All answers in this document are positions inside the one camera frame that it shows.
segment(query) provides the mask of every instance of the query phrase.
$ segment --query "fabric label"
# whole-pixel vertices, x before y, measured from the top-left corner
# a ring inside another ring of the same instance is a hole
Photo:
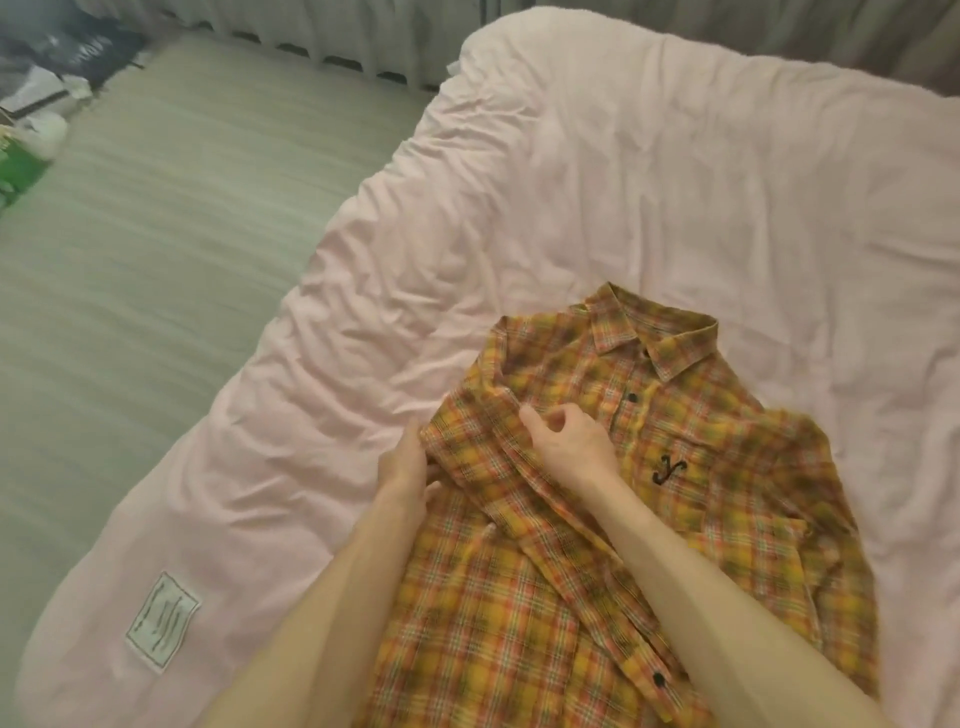
[[[199,607],[200,600],[163,571],[127,630],[127,644],[154,670],[162,672],[180,649]]]

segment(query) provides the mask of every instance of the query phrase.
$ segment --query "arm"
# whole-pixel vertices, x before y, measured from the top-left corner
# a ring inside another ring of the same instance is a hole
[[[349,541],[222,692],[201,728],[346,728],[370,682],[426,514],[415,425],[380,459],[379,490]]]
[[[521,410],[551,474],[607,532],[694,685],[727,728],[893,728],[879,706],[657,518],[575,405]]]

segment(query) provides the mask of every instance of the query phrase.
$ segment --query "light wood floor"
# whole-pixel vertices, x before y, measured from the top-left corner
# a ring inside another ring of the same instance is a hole
[[[428,100],[187,34],[116,79],[0,218],[0,725],[50,593]]]

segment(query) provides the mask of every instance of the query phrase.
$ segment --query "pink bedding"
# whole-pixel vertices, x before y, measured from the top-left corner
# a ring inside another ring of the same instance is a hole
[[[190,725],[496,318],[609,279],[716,316],[755,393],[828,432],[885,706],[960,725],[960,101],[573,11],[498,21],[460,64],[54,595],[18,684],[31,722]],[[162,572],[200,602],[163,669],[125,638]]]

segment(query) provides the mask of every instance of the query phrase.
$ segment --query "shirt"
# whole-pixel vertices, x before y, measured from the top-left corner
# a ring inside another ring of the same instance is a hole
[[[358,726],[713,724],[657,618],[518,417],[579,404],[687,543],[876,695],[873,577],[806,416],[766,410],[717,322],[606,284],[503,318],[423,439],[450,483],[415,541]]]

